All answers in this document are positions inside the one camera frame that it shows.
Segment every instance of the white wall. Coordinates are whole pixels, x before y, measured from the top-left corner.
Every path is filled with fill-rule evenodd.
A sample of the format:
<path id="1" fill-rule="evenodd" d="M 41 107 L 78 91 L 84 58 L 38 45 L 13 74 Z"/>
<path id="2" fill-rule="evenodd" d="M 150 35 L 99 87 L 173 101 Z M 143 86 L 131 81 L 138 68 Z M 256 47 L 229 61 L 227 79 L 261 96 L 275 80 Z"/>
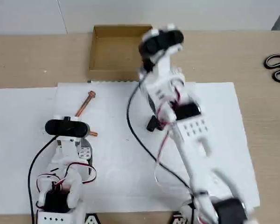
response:
<path id="1" fill-rule="evenodd" d="M 0 0 L 0 34 L 92 31 L 95 24 L 173 22 L 188 30 L 270 30 L 280 0 Z"/>

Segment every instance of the scissors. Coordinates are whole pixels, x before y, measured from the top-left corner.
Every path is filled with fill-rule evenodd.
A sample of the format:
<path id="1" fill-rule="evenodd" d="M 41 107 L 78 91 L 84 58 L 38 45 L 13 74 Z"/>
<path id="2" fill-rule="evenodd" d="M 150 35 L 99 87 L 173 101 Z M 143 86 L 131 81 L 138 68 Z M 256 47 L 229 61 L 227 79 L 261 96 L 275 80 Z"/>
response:
<path id="1" fill-rule="evenodd" d="M 278 77 L 278 75 L 280 75 L 280 62 L 279 63 L 276 63 L 276 64 L 269 64 L 269 61 L 273 58 L 280 58 L 280 54 L 273 54 L 269 57 L 267 57 L 265 59 L 265 61 L 263 62 L 263 65 L 266 69 L 276 69 L 276 68 L 279 68 L 278 71 L 275 71 L 273 74 L 272 74 L 272 78 L 273 80 L 275 80 L 276 82 L 280 83 L 280 78 Z"/>

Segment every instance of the red and white wire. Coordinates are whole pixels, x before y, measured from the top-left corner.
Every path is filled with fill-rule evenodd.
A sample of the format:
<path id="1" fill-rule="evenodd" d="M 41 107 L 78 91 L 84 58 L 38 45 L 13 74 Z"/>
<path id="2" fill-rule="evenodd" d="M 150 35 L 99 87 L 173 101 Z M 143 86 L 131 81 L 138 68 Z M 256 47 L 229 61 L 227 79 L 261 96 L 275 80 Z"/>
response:
<path id="1" fill-rule="evenodd" d="M 49 173 L 39 174 L 37 179 L 36 179 L 36 188 L 37 188 L 38 192 L 41 192 L 39 187 L 38 187 L 38 178 L 41 177 L 41 176 L 46 176 L 47 178 L 51 178 L 51 177 L 57 178 L 57 181 L 55 179 L 55 180 L 52 180 L 53 182 L 59 182 L 60 181 L 60 177 L 55 175 L 55 174 L 49 174 Z"/>
<path id="2" fill-rule="evenodd" d="M 181 99 L 181 94 L 180 92 L 177 90 L 177 88 L 175 88 L 175 92 L 176 92 L 176 95 L 177 95 L 177 103 L 179 103 L 180 99 Z M 169 102 L 171 98 L 169 97 L 165 97 L 164 100 L 161 102 L 157 112 L 156 112 L 156 117 L 158 119 L 158 121 L 163 125 L 163 126 L 166 126 L 168 124 L 170 124 L 170 122 L 163 122 L 159 119 L 159 114 L 161 112 L 161 109 L 162 107 L 164 106 L 165 103 Z"/>
<path id="3" fill-rule="evenodd" d="M 166 133 L 166 135 L 165 135 L 165 137 L 164 137 L 164 139 L 163 139 L 163 141 L 162 141 L 162 143 L 161 143 L 161 145 L 160 145 L 158 154 L 157 154 L 157 156 L 156 156 L 156 165 L 155 165 L 155 168 L 154 168 L 154 179 L 155 179 L 157 185 L 158 185 L 162 190 L 164 190 L 165 187 L 164 187 L 162 184 L 160 184 L 160 182 L 159 182 L 159 179 L 158 179 L 158 177 L 157 177 L 157 168 L 159 167 L 159 165 L 160 165 L 160 163 L 161 163 L 161 154 L 162 154 L 162 151 L 163 151 L 163 149 L 164 149 L 164 146 L 165 146 L 165 143 L 166 143 L 168 137 L 169 137 L 169 130 L 167 131 L 167 133 Z M 171 185 L 166 186 L 166 188 L 168 188 L 168 187 L 169 187 L 169 188 L 175 188 L 175 189 L 176 189 L 177 186 L 171 184 Z"/>
<path id="4" fill-rule="evenodd" d="M 67 176 L 67 174 L 68 174 L 68 172 L 69 172 L 69 169 L 70 169 L 70 167 L 71 167 L 72 165 L 79 165 L 79 166 L 88 167 L 88 168 L 91 168 L 91 169 L 93 169 L 93 170 L 95 171 L 95 176 L 94 176 L 92 179 L 88 179 L 88 180 L 86 180 L 86 181 L 82 181 L 82 184 L 91 183 L 91 182 L 93 182 L 93 181 L 97 178 L 97 170 L 96 170 L 92 165 L 89 165 L 89 164 L 87 164 L 87 163 L 81 163 L 81 162 L 72 162 L 72 163 L 70 163 L 70 164 L 67 166 L 66 171 L 65 171 L 65 175 L 64 175 L 63 179 L 61 179 L 59 182 L 57 182 L 57 183 L 55 184 L 55 186 L 59 186 L 59 185 L 62 185 L 62 184 L 63 184 L 63 182 L 65 181 L 66 176 Z"/>
<path id="5" fill-rule="evenodd" d="M 198 216 L 198 221 L 199 221 L 199 224 L 207 224 L 205 221 L 203 221 L 199 216 Z"/>

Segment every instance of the cardboard box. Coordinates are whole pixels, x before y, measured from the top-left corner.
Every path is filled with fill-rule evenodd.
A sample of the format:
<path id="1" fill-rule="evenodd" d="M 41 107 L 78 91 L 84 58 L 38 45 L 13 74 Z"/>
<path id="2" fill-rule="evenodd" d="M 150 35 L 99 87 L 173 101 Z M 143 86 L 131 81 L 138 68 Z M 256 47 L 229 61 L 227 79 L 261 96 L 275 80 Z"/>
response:
<path id="1" fill-rule="evenodd" d="M 138 80 L 141 66 L 138 46 L 151 25 L 97 25 L 92 34 L 89 74 L 91 80 Z"/>

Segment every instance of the bolt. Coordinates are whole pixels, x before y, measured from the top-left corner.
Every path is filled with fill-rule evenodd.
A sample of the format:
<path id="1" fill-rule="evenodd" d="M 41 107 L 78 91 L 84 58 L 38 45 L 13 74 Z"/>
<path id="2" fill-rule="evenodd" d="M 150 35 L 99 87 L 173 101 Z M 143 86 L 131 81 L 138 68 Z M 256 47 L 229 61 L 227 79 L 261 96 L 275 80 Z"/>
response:
<path id="1" fill-rule="evenodd" d="M 89 104 L 89 102 L 91 101 L 92 98 L 95 98 L 95 92 L 94 91 L 90 91 L 88 93 L 88 97 L 87 99 L 83 102 L 82 106 L 80 107 L 80 109 L 77 111 L 76 113 L 76 117 L 79 117 L 81 115 L 81 113 L 83 112 L 83 110 L 86 108 L 86 106 Z"/>
<path id="2" fill-rule="evenodd" d="M 98 133 L 97 133 L 97 132 L 89 131 L 89 135 L 94 136 L 94 137 L 97 137 L 97 136 L 98 136 Z"/>

